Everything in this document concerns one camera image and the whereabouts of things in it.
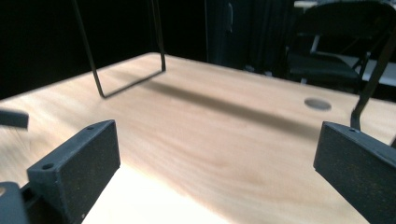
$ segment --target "wood grain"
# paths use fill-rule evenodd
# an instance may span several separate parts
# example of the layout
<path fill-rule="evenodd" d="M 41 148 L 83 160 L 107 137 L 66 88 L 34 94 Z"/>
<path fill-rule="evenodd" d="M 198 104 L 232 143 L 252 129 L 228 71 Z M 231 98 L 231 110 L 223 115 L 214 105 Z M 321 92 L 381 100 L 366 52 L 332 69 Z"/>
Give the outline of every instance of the wood grain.
<path fill-rule="evenodd" d="M 167 71 L 103 100 L 91 74 L 12 97 L 29 131 L 0 127 L 0 181 L 80 129 L 114 119 L 121 168 L 84 223 L 366 223 L 313 168 L 323 120 L 348 125 L 358 98 L 167 56 Z M 160 69 L 147 54 L 100 71 L 106 92 Z M 304 105 L 325 100 L 329 111 Z M 396 105 L 377 100 L 365 133 L 389 143 Z"/>

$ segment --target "metal wire frame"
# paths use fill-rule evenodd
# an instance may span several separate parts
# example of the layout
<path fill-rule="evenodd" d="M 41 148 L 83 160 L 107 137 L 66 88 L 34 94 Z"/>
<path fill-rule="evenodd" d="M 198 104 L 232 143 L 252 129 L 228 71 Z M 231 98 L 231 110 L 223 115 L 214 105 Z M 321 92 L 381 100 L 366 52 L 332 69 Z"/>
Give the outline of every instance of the metal wire frame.
<path fill-rule="evenodd" d="M 158 44 L 158 47 L 160 49 L 160 54 L 161 54 L 161 64 L 162 64 L 161 70 L 154 74 L 151 74 L 147 77 L 140 78 L 140 79 L 124 86 L 124 87 L 121 87 L 118 90 L 115 90 L 108 94 L 105 94 L 103 92 L 103 88 L 102 88 L 102 85 L 101 85 L 101 82 L 100 82 L 100 79 L 99 79 L 99 76 L 97 73 L 95 62 L 93 60 L 90 43 L 88 41 L 87 33 L 85 32 L 85 28 L 84 28 L 84 23 L 82 21 L 81 14 L 79 12 L 78 2 L 77 2 L 77 0 L 72 0 L 73 8 L 74 8 L 77 22 L 78 22 L 78 28 L 79 28 L 81 36 L 82 36 L 82 41 L 84 43 L 84 47 L 85 47 L 85 51 L 88 56 L 88 60 L 90 62 L 93 77 L 95 78 L 96 87 L 99 91 L 99 95 L 104 99 L 114 96 L 115 94 L 120 93 L 121 91 L 125 91 L 135 85 L 138 85 L 140 83 L 148 81 L 151 78 L 156 77 L 166 71 L 165 50 L 163 48 L 163 31 L 162 31 L 162 26 L 161 26 L 160 7 L 158 4 L 158 0 L 150 0 L 150 2 L 151 2 L 151 6 L 152 6 L 152 14 L 153 14 L 153 19 L 154 19 L 154 28 L 155 28 L 155 32 L 156 32 L 157 44 Z"/>

